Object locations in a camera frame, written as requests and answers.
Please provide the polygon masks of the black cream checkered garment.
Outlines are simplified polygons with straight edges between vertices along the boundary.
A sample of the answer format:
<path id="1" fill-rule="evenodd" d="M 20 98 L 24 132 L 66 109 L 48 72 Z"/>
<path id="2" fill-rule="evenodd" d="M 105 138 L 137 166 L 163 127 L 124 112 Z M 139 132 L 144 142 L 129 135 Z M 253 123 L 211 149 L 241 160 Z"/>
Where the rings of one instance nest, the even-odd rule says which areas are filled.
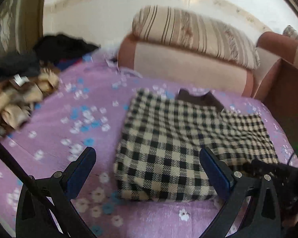
<path id="1" fill-rule="evenodd" d="M 140 89 L 116 150 L 118 196 L 131 201 L 191 202 L 216 195 L 199 161 L 209 148 L 232 170 L 254 159 L 277 163 L 262 119 L 198 106 Z"/>

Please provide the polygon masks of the black clothes pile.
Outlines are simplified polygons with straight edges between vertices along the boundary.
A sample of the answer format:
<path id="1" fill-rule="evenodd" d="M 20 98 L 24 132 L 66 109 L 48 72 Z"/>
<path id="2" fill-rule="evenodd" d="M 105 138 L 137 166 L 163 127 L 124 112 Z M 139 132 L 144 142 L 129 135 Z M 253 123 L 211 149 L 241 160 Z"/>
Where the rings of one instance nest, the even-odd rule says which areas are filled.
<path id="1" fill-rule="evenodd" d="M 43 36 L 27 53 L 11 52 L 0 58 L 0 82 L 15 75 L 36 77 L 49 63 L 78 59 L 100 47 L 63 34 Z"/>

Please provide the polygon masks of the brown wooden sofa side panel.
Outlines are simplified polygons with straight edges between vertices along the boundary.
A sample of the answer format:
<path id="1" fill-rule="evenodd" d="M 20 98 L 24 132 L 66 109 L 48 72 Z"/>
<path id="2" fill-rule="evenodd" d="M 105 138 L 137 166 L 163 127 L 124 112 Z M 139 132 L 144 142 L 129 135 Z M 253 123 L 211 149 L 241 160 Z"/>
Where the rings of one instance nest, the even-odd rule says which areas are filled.
<path id="1" fill-rule="evenodd" d="M 283 129 L 293 148 L 298 146 L 298 69 L 281 62 L 278 75 L 264 105 Z"/>

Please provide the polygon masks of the purple floral bed sheet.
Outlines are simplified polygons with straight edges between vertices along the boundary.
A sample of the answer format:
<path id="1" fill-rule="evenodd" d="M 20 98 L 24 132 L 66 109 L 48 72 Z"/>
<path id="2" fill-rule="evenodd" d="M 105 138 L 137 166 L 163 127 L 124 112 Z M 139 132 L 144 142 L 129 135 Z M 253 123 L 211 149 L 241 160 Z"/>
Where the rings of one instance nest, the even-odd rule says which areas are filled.
<path id="1" fill-rule="evenodd" d="M 130 100 L 141 88 L 174 98 L 183 85 L 124 75 L 104 62 L 76 64 L 2 144 L 36 178 L 64 170 L 85 147 L 93 147 L 96 164 L 73 205 L 98 237 L 198 237 L 217 214 L 216 200 L 137 203 L 117 197 L 115 150 Z"/>

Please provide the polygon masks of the beige brown patterned garment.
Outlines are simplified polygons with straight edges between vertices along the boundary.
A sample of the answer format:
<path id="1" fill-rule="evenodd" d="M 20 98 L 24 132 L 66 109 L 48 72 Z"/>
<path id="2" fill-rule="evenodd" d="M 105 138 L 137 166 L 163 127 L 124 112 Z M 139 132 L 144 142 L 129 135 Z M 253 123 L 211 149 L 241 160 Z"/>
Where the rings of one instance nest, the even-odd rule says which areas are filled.
<path id="1" fill-rule="evenodd" d="M 45 67 L 36 77 L 16 75 L 0 82 L 0 137 L 28 122 L 34 106 L 57 91 L 60 72 L 57 67 Z"/>

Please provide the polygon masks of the blue red garment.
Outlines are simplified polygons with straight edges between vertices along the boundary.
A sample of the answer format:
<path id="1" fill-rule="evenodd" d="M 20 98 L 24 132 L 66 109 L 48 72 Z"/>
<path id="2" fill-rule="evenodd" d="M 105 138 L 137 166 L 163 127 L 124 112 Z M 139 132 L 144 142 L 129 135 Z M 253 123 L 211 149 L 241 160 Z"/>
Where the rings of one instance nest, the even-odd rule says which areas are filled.
<path id="1" fill-rule="evenodd" d="M 66 70 L 67 68 L 75 65 L 75 64 L 78 64 L 78 63 L 81 63 L 83 60 L 82 58 L 76 58 L 76 59 L 62 59 L 60 60 L 55 66 L 56 68 L 58 68 L 60 71 L 64 71 Z"/>

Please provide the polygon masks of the pink brown sofa backrest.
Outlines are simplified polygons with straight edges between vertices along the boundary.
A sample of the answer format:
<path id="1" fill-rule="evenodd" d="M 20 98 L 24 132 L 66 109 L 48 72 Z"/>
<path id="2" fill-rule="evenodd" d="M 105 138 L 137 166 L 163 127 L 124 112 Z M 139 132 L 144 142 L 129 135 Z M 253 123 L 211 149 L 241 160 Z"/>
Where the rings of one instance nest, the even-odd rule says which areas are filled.
<path id="1" fill-rule="evenodd" d="M 118 66 L 143 77 L 191 84 L 263 100 L 273 86 L 282 60 L 258 48 L 260 67 L 248 70 L 233 63 L 171 46 L 136 39 L 129 34 L 118 51 Z"/>

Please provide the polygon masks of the striped beige bolster pillow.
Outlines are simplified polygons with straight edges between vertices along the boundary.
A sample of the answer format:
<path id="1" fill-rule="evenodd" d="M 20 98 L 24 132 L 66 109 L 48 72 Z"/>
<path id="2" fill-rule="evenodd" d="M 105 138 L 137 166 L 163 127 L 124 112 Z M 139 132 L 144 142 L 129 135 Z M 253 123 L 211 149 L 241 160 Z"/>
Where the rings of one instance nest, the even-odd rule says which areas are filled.
<path id="1" fill-rule="evenodd" d="M 249 70 L 260 66 L 257 48 L 243 31 L 195 12 L 148 5 L 134 16 L 132 33 L 140 40 L 206 54 Z"/>

